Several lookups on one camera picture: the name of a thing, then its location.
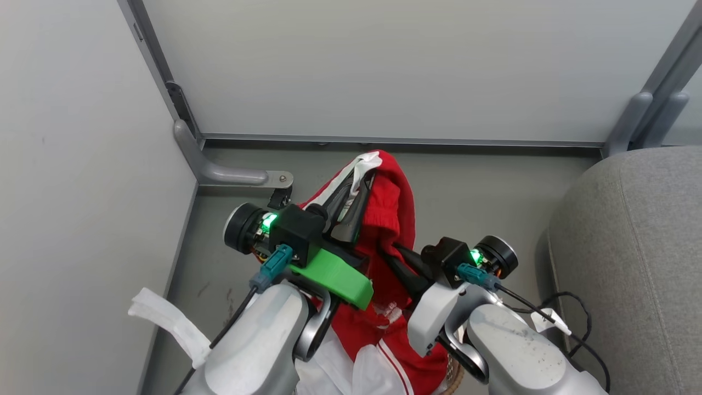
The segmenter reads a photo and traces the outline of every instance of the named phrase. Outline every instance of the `white panel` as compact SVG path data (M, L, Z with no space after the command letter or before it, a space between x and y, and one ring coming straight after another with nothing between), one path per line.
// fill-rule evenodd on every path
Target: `white panel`
M145 0L205 134L602 142L694 0Z
M702 72L685 86L690 101L663 140L664 145L702 145Z
M129 395L195 180L114 0L0 1L0 385Z

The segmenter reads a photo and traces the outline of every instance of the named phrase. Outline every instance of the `gray metal bracket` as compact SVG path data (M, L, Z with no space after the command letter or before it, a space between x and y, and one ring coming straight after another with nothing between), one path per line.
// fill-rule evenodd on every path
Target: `gray metal bracket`
M197 122L195 122L195 116L192 114L190 104L187 103L183 88L172 80L166 81L165 84L178 116L188 125L192 135L195 137L195 141L201 143L203 141L202 134L200 133L200 128L197 126Z
M648 92L637 93L631 98L624 109L624 113L619 117L619 121L617 121L614 129L609 134L607 142L604 143L602 157L624 153L629 149L629 141L653 99L654 96Z
M680 116L685 105L690 100L687 92L678 92L670 95L663 107L658 111L657 116L652 119L651 124L641 133L639 138L633 141L632 149L654 148L663 144L665 135Z
M293 185L293 174L289 171L237 169L213 163L200 151L190 128L182 119L175 121L173 137L200 186L288 188Z
M702 0L692 7L665 53L607 139L602 157L624 152L629 148L661 146L665 135L682 112L689 95L682 92L702 65ZM650 100L644 113L636 120L633 114Z

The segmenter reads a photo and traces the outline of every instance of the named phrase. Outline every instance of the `teal connector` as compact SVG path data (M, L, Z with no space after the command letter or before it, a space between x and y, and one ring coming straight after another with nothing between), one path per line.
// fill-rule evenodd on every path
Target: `teal connector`
M495 286L500 284L499 278L473 265L460 264L456 269L456 272L458 272L458 277L460 277L461 280L471 284L480 285L489 291L497 291Z
M293 248L289 245L281 244L278 246L275 252L261 264L258 273L249 280L249 287L256 287L256 292L259 294L265 291L293 261L293 255Z

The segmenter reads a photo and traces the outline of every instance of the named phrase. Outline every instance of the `white tag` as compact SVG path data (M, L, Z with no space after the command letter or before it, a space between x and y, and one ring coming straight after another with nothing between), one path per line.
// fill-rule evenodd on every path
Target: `white tag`
M142 288L132 302L128 314L149 320L169 331L192 359L193 368L197 369L205 362L210 354L210 341L178 307L148 288Z
M563 320L558 316L558 314L556 314L555 311L553 311L553 309L541 309L541 311L543 311L543 313L545 313L547 316L553 318L556 323L551 323L551 321L542 317L541 314L533 312L531 313L531 320L534 322L534 329L536 329L537 332L543 332L544 330L555 326L566 335L571 334L571 331L568 329L568 325L563 322Z

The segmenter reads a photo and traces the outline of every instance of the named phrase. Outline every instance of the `green led light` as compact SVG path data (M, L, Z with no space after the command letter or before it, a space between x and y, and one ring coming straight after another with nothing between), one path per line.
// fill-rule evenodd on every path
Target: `green led light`
M273 221L278 218L278 214L270 214L265 219L263 219L263 222L261 223L261 228L263 229L264 232L268 232L270 230L271 224L273 224Z
M476 265L480 266L482 264L482 254L480 254L480 251L470 250L470 257L473 258Z

